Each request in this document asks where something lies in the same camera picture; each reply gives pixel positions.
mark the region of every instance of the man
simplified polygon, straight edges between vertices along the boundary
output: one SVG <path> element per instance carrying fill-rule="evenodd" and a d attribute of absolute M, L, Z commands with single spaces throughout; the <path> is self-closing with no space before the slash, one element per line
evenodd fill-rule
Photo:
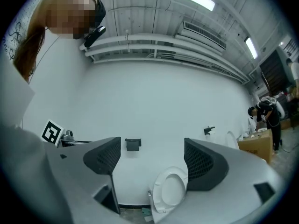
<path fill-rule="evenodd" d="M 248 109 L 248 115 L 250 115 L 251 118 L 256 116 L 256 130 L 259 129 L 260 123 L 262 121 L 267 123 L 267 129 L 272 130 L 274 151 L 277 152 L 281 137 L 281 126 L 276 106 L 272 105 L 267 100 L 261 101 L 255 107 Z"/>
<path fill-rule="evenodd" d="M 299 99 L 299 63 L 292 62 L 290 58 L 287 58 L 286 64 L 291 68 L 294 80 L 296 82 L 296 98 Z"/>

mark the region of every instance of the white toilet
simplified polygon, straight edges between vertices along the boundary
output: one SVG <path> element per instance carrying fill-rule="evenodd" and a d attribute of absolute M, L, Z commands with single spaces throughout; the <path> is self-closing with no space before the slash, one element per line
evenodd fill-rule
<path fill-rule="evenodd" d="M 178 167 L 161 172 L 152 190 L 152 201 L 158 213 L 172 211 L 185 197 L 188 175 Z"/>

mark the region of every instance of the ceiling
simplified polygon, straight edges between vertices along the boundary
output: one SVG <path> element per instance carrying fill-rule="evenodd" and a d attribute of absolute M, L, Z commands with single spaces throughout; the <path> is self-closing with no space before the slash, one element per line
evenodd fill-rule
<path fill-rule="evenodd" d="M 272 53 L 288 33 L 286 21 L 271 0 L 213 1 L 215 8 L 209 11 L 189 0 L 102 0 L 107 11 L 102 24 L 107 31 L 101 39 L 126 33 L 174 36 L 182 21 L 195 25 L 201 23 L 226 41 L 227 49 L 222 57 L 248 75 Z M 258 52 L 256 59 L 253 59 L 244 42 L 247 36 L 252 38 Z M 155 44 L 155 41 L 139 43 Z M 126 42 L 113 42 L 103 47 L 124 44 Z M 149 54 L 153 51 L 145 49 L 138 52 Z"/>

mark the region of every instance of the woman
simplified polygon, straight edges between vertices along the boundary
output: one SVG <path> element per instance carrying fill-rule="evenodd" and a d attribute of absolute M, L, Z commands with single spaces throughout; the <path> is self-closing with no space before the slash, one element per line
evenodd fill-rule
<path fill-rule="evenodd" d="M 100 0 L 28 0 L 2 39 L 5 53 L 28 82 L 45 38 L 45 27 L 79 39 L 98 27 L 105 15 Z"/>
<path fill-rule="evenodd" d="M 257 126 L 256 131 L 259 129 L 260 122 L 267 123 L 267 129 L 271 129 L 274 151 L 278 151 L 281 138 L 281 125 L 277 108 L 269 102 L 261 101 L 255 107 L 248 109 L 248 115 L 256 116 Z"/>

